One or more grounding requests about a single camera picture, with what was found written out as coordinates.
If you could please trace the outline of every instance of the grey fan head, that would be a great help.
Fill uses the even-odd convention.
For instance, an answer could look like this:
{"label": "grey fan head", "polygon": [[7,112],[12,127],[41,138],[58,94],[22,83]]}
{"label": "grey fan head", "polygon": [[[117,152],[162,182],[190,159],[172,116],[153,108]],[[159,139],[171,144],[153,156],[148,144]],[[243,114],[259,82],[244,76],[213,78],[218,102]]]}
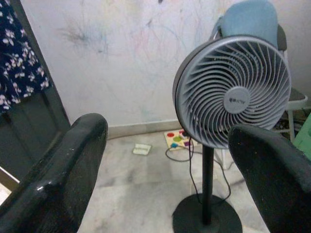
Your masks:
{"label": "grey fan head", "polygon": [[273,128],[290,92],[282,53],[262,39],[232,36],[207,42],[184,60],[174,80],[173,101],[193,139],[224,149],[232,125]]}

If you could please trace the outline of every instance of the floral fabric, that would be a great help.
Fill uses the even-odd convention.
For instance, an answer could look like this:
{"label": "floral fabric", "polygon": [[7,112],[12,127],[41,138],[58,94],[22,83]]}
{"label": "floral fabric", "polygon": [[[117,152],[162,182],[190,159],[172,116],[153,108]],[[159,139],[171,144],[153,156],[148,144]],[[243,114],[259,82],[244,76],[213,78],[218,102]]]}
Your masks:
{"label": "floral fabric", "polygon": [[0,113],[50,86],[9,0],[0,0]]}

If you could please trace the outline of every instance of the pedestal fan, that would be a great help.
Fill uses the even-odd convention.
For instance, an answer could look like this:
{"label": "pedestal fan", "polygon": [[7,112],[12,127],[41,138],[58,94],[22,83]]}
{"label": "pedestal fan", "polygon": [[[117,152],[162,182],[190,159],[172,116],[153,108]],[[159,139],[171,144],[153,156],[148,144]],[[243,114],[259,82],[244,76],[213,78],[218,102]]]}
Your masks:
{"label": "pedestal fan", "polygon": [[196,195],[180,202],[173,214],[176,233],[242,232],[234,209],[212,195],[214,148],[228,147],[232,125],[273,128],[291,91],[287,62],[272,42],[251,33],[222,37],[215,31],[212,41],[184,60],[173,84],[177,117],[184,130],[203,144],[202,204]]}

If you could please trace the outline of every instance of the white wall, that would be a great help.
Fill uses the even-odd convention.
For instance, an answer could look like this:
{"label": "white wall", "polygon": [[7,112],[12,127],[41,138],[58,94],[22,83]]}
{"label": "white wall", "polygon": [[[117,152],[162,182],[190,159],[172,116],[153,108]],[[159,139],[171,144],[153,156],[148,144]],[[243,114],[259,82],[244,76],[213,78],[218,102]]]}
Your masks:
{"label": "white wall", "polygon": [[[110,126],[176,119],[175,73],[239,0],[22,0],[71,122]],[[293,85],[310,94],[308,0],[274,0],[288,36]]]}

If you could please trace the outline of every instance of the black round base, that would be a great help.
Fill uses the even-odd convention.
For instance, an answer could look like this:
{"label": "black round base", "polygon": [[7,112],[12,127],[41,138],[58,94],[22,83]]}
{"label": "black round base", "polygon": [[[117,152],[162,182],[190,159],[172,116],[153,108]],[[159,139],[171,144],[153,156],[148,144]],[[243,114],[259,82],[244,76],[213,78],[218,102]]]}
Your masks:
{"label": "black round base", "polygon": [[[212,203],[221,200],[216,196],[212,197]],[[203,225],[202,205],[196,195],[191,195],[183,199],[174,211],[173,229],[175,233],[242,233],[242,224],[235,210],[224,201],[212,205],[211,224]]]}

